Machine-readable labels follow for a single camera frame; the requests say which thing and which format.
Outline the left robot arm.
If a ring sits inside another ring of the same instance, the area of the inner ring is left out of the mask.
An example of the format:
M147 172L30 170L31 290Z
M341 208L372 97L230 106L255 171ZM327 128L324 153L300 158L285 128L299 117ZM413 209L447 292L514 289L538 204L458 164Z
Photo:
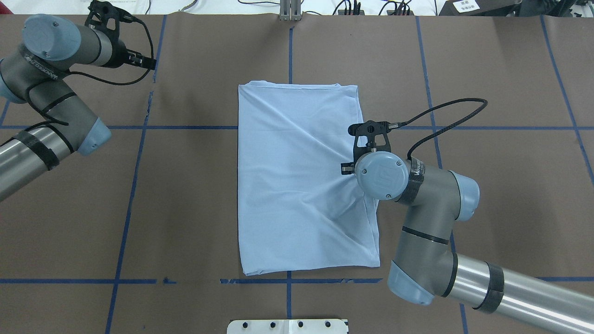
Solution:
M122 23L142 19L107 1L93 0L83 25L37 13L28 17L17 50L1 60L1 95L7 102L28 104L43 121L30 125L1 145L0 198L7 199L74 153L90 155L111 137L110 129L65 82L76 64L143 68L157 61L151 37L150 55L128 49L120 38Z

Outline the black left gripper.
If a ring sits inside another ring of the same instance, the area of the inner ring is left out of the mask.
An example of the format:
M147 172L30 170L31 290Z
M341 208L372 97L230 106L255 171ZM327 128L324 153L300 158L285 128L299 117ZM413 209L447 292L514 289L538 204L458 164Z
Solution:
M142 19L128 11L114 6L108 1L92 0L88 6L89 15L84 25L91 28L98 37L100 52L92 63L105 68L118 68L123 64L136 66L153 71L156 68L155 49L148 27ZM150 56L142 55L139 51L127 48L120 38L122 23L140 24L146 31Z

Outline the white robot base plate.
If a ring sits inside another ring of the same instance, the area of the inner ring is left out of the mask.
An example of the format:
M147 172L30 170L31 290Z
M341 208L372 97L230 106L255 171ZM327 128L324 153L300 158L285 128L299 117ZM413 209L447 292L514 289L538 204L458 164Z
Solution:
M348 334L343 319L268 319L236 320L227 326L227 334Z

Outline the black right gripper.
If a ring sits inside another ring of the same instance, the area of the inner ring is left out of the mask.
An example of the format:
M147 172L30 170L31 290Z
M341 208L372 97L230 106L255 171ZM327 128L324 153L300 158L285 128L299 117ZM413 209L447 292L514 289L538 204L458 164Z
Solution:
M363 155L371 152L391 152L392 148L388 139L388 133L392 129L386 121L367 121L364 123L353 123L348 127L348 134L355 138L353 156L354 160L340 165L342 175L355 173L356 162Z

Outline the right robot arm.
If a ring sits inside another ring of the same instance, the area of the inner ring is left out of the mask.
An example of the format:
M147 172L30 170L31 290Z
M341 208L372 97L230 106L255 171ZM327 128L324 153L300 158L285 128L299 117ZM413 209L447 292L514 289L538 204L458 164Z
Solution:
M387 279L399 298L428 306L452 298L484 314L499 314L562 334L593 332L593 298L452 250L454 224L480 200L477 182L453 171L392 153L388 133L404 123L354 123L354 160L341 165L365 195L407 207Z

